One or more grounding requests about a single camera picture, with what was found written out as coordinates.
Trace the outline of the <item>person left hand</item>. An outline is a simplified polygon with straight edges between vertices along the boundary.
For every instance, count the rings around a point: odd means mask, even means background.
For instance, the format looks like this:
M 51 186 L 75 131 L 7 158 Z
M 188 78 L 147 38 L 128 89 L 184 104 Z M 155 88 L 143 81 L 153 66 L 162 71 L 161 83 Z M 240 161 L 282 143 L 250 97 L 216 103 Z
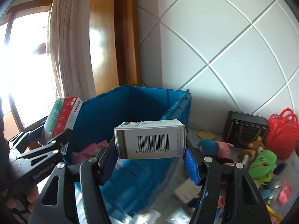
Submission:
M 29 202 L 28 210 L 30 212 L 33 212 L 38 196 L 38 186 L 35 186 L 32 190 L 26 193 L 27 201 Z M 13 209 L 17 207 L 17 203 L 14 199 L 10 198 L 6 203 L 6 206 L 10 209 Z

